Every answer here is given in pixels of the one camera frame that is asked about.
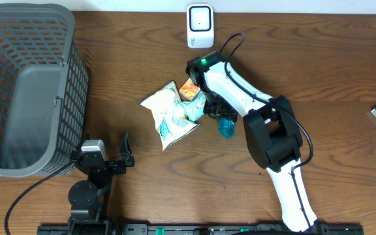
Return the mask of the teal wet wipes packet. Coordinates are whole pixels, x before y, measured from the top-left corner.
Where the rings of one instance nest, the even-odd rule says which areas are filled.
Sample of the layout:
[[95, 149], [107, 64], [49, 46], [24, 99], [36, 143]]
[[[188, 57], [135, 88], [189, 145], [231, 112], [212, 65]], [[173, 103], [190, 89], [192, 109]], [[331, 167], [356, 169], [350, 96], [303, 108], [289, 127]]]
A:
[[204, 92], [200, 91], [192, 101], [183, 101], [182, 106], [185, 114], [190, 121], [196, 122], [204, 115], [204, 106], [206, 96]]

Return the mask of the teal Listerine mouthwash bottle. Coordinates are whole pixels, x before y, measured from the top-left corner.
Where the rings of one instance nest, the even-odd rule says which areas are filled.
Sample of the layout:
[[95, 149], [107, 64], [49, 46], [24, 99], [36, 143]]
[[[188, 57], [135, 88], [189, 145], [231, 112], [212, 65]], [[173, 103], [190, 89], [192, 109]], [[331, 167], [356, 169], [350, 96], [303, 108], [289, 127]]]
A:
[[233, 138], [235, 126], [231, 119], [221, 118], [219, 120], [218, 129], [220, 134], [225, 138]]

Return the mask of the small orange box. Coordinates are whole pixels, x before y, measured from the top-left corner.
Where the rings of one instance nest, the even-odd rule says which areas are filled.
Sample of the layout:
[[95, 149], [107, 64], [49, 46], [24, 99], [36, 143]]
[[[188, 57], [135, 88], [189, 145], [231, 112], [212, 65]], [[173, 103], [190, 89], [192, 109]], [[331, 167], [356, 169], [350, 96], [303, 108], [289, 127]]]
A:
[[188, 101], [193, 101], [199, 93], [200, 88], [190, 78], [179, 88], [179, 94]]

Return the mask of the cream snack bag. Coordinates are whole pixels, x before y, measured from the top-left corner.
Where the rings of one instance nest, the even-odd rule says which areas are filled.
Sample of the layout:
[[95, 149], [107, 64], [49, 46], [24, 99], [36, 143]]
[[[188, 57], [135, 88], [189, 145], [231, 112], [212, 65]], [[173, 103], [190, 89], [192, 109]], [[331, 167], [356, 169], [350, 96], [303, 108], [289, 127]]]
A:
[[139, 104], [151, 110], [163, 151], [200, 126], [187, 117], [173, 80]]

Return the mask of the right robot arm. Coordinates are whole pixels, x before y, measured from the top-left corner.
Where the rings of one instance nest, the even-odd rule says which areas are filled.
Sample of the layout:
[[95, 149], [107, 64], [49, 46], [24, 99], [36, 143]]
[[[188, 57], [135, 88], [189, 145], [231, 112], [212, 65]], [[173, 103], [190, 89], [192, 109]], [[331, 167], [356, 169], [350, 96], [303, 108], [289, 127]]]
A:
[[287, 228], [310, 231], [317, 216], [306, 194], [301, 173], [305, 163], [300, 159], [300, 148], [309, 135], [296, 120], [289, 100], [253, 87], [219, 52], [188, 61], [185, 71], [206, 96], [207, 116], [233, 123], [243, 119], [248, 151], [269, 173]]

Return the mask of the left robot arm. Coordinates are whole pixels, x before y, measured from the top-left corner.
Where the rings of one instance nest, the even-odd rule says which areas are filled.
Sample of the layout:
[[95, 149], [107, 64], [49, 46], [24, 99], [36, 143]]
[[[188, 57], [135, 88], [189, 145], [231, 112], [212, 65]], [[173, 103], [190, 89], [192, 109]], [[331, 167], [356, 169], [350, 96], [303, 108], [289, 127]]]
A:
[[121, 228], [106, 218], [113, 177], [125, 174], [135, 164], [129, 135], [124, 134], [119, 160], [106, 160], [102, 140], [86, 137], [70, 154], [71, 163], [83, 172], [86, 180], [75, 183], [69, 191], [71, 217], [68, 234], [121, 234]]

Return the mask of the white barcode scanner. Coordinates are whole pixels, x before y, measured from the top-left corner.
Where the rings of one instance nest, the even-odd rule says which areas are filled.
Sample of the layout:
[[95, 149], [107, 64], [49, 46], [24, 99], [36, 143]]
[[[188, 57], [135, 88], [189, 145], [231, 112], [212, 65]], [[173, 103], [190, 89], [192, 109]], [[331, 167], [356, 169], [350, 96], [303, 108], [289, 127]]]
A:
[[192, 4], [187, 7], [187, 45], [190, 48], [211, 48], [214, 44], [213, 7]]

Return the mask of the grey plastic mesh basket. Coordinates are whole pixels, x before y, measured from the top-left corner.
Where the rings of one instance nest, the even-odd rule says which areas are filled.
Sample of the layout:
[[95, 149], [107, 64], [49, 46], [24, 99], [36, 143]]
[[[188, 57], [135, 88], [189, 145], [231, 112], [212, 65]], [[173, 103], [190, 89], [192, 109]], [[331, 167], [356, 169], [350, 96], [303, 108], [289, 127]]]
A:
[[0, 177], [72, 171], [89, 87], [74, 29], [61, 5], [0, 4]]

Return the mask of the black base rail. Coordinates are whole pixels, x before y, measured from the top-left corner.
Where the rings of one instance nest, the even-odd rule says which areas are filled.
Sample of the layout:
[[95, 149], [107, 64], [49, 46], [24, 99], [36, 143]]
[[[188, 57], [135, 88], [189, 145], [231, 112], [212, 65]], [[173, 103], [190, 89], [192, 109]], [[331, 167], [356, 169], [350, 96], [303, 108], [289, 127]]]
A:
[[294, 234], [281, 223], [257, 225], [44, 225], [38, 235], [115, 234], [115, 235], [231, 235], [231, 234]]

